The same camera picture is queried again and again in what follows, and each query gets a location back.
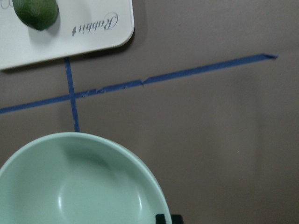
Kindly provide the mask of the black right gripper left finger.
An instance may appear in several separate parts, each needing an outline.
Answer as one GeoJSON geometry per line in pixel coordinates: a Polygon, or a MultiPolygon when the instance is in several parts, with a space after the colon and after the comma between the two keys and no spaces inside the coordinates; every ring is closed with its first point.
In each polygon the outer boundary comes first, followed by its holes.
{"type": "Polygon", "coordinates": [[[156,224],[166,224],[166,219],[164,214],[156,214],[155,219],[156,219],[156,224]]]}

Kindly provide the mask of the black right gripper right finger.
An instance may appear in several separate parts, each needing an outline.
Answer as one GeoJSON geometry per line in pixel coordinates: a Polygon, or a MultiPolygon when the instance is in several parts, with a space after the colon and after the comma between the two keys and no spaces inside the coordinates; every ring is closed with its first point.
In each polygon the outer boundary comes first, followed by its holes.
{"type": "Polygon", "coordinates": [[[171,214],[172,224],[183,224],[183,217],[180,214],[171,214]]]}

